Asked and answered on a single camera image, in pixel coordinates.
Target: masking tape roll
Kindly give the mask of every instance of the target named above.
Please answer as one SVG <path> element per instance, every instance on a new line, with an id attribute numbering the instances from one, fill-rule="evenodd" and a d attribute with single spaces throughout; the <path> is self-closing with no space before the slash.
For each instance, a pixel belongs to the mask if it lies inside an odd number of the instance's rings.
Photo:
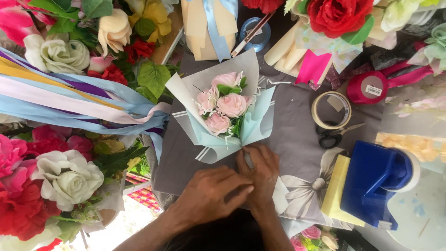
<path id="1" fill-rule="evenodd" d="M 342 119 L 341 123 L 339 123 L 339 125 L 330 126 L 330 125 L 324 124 L 324 122 L 322 122 L 322 120 L 318 116 L 318 104 L 321 101 L 321 99 L 325 96 L 333 96 L 333 97 L 339 99 L 339 101 L 341 101 L 342 105 L 344 106 L 345 115 L 344 115 L 344 118 Z M 325 128 L 325 129 L 335 130 L 335 129 L 339 129 L 341 127 L 345 127 L 347 125 L 348 121 L 351 118 L 351 105 L 348 102 L 347 98 L 344 95 L 342 95 L 341 93 L 326 92 L 326 93 L 319 95 L 314 100 L 313 104 L 311 105 L 311 115 L 313 116 L 314 122 L 316 122 L 316 124 L 318 126 Z"/>
<path id="2" fill-rule="evenodd" d="M 400 148 L 395 148 L 399 151 L 402 151 L 403 153 L 405 153 L 407 155 L 407 157 L 409 157 L 410 162 L 412 163 L 412 177 L 410 178 L 409 182 L 402 188 L 400 189 L 387 189 L 387 188 L 383 188 L 387 191 L 390 192 L 407 192 L 411 189 L 413 189 L 417 184 L 418 181 L 420 180 L 420 176 L 421 176 L 421 165 L 420 165 L 420 161 L 417 159 L 417 157 L 407 151 L 407 150 L 403 150 Z"/>

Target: hot pink ribbon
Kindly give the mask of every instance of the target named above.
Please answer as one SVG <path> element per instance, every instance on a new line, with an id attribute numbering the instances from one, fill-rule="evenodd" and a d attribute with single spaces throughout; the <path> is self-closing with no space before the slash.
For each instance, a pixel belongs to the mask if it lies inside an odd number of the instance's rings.
<path id="1" fill-rule="evenodd" d="M 384 76 L 388 76 L 389 74 L 391 74 L 392 72 L 395 72 L 397 70 L 400 70 L 404 67 L 407 66 L 411 66 L 411 64 L 407 64 L 407 61 L 403 61 L 401 63 L 396 63 L 394 65 L 392 65 L 391 67 L 387 67 L 385 69 L 382 69 L 380 72 L 384 75 Z M 393 88 L 393 87 L 397 87 L 400 85 L 405 85 L 405 84 L 413 84 L 415 82 L 420 81 L 421 79 L 423 79 L 426 75 L 429 74 L 433 74 L 434 71 L 432 70 L 432 68 L 429 65 L 423 66 L 419 69 L 416 69 L 414 71 L 411 71 L 409 73 L 406 73 L 404 75 L 398 76 L 396 78 L 393 79 L 389 79 L 387 80 L 388 84 L 389 84 L 389 88 Z"/>
<path id="2" fill-rule="evenodd" d="M 54 92 L 0 76 L 0 94 L 44 105 L 47 107 L 84 114 L 118 124 L 144 124 L 156 111 L 170 113 L 171 105 L 161 102 L 146 117 L 135 119 L 124 111 L 97 103 L 66 97 Z"/>
<path id="3" fill-rule="evenodd" d="M 301 70 L 299 71 L 299 75 L 294 84 L 302 82 L 308 84 L 308 81 L 310 80 L 313 80 L 314 84 L 317 84 L 330 61 L 330 58 L 330 53 L 316 56 L 311 50 L 307 50 L 302 62 Z"/>

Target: barcode sticker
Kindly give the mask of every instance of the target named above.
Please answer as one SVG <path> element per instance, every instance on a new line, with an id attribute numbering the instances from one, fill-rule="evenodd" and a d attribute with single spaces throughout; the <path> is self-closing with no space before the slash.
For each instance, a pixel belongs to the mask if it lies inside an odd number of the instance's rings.
<path id="1" fill-rule="evenodd" d="M 376 95 L 376 96 L 381 96 L 381 92 L 383 90 L 379 89 L 379 88 L 376 88 L 376 87 L 373 87 L 371 85 L 367 85 L 367 87 L 365 88 L 365 91 L 370 93 L 370 94 Z"/>
<path id="2" fill-rule="evenodd" d="M 247 30 L 247 31 L 246 31 L 246 35 L 248 36 L 248 35 L 251 33 L 252 30 L 253 30 L 253 29 Z M 262 34 L 262 33 L 263 33 L 263 31 L 262 31 L 262 29 L 260 29 L 260 30 L 258 30 L 258 31 L 256 32 L 256 34 L 255 34 L 254 36 L 257 36 L 258 34 Z"/>

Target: gray tablecloth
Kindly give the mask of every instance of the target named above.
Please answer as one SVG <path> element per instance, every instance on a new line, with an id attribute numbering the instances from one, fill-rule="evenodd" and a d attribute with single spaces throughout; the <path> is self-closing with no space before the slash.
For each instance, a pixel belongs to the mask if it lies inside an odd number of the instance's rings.
<path id="1" fill-rule="evenodd" d="M 240 8 L 240 12 L 246 12 L 246 14 L 239 14 L 239 26 L 250 17 L 262 16 L 257 10 L 247 10 L 243 7 Z M 291 81 L 294 83 L 296 78 L 276 71 L 273 67 L 267 65 L 263 59 L 263 55 L 289 30 L 293 23 L 289 21 L 289 16 L 284 17 L 281 13 L 276 13 L 269 23 L 272 28 L 272 38 L 267 47 L 257 53 L 260 76 L 264 75 L 266 79 L 272 81 Z M 186 52 L 181 71 L 185 75 L 190 75 L 217 63 L 218 61 L 194 61 L 193 55 Z M 292 180 L 297 180 L 296 182 L 304 184 L 305 189 L 308 189 L 306 197 L 297 200 L 292 199 L 293 197 L 290 194 L 292 197 L 289 199 L 290 206 L 285 214 L 281 216 L 328 226 L 349 228 L 342 222 L 324 216 L 320 211 L 320 203 L 330 181 L 331 173 L 329 171 L 330 167 L 333 167 L 333 163 L 330 163 L 327 167 L 321 167 L 322 155 L 326 151 L 318 144 L 318 135 L 315 132 L 316 125 L 311 116 L 310 107 L 318 95 L 330 90 L 331 85 L 328 82 L 324 82 L 323 86 L 316 92 L 306 84 L 296 86 L 279 84 L 273 96 L 273 100 L 275 100 L 273 131 L 271 136 L 263 140 L 262 143 L 268 145 L 280 156 L 280 176 L 292 176 Z M 328 114 L 336 112 L 332 107 L 330 108 L 331 110 L 326 109 L 323 113 L 328 116 Z M 178 100 L 174 100 L 172 113 L 183 110 L 182 104 Z M 348 125 L 359 123 L 366 123 L 366 125 L 347 132 L 339 147 L 351 153 L 356 140 L 374 142 L 380 126 L 382 112 L 382 103 L 352 105 L 352 117 Z M 195 160 L 195 156 L 203 148 L 203 146 L 195 146 L 175 118 L 170 115 L 170 121 L 164 136 L 161 160 L 158 168 L 152 170 L 153 190 L 180 195 L 196 171 L 221 165 L 235 167 L 235 154 L 211 165 Z M 317 178 L 323 178 L 324 184 L 322 188 L 316 191 L 312 190 L 312 184 Z M 290 192 L 297 187 L 292 186 L 293 184 L 287 184 Z"/>

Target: light blue ribbon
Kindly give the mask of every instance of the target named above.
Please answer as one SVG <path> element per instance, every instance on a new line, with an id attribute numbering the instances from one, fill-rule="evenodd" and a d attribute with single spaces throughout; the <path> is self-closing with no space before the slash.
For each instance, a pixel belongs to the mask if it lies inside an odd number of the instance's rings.
<path id="1" fill-rule="evenodd" d="M 220 3 L 235 16 L 235 21 L 237 21 L 237 15 L 239 12 L 239 2 L 237 0 L 220 0 Z M 226 43 L 224 36 L 219 35 L 217 29 L 217 23 L 215 22 L 214 8 L 215 0 L 203 0 L 203 7 L 206 13 L 207 19 L 207 30 L 209 31 L 209 36 L 211 37 L 212 45 L 214 46 L 215 53 L 220 62 L 224 58 L 230 59 L 231 52 Z"/>

